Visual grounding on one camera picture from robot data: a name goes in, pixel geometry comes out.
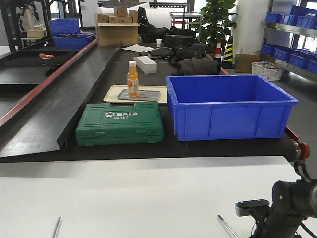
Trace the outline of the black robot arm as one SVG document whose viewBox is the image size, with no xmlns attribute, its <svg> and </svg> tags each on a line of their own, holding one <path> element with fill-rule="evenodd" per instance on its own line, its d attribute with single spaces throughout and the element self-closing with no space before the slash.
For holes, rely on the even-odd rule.
<svg viewBox="0 0 317 238">
<path fill-rule="evenodd" d="M 296 182 L 277 181 L 272 187 L 271 206 L 265 199 L 235 204 L 237 216 L 255 219 L 252 238 L 299 238 L 299 226 L 316 237 L 303 221 L 317 216 L 317 180 L 309 176 L 303 160 L 294 161 L 294 170 L 301 178 Z"/>
</svg>

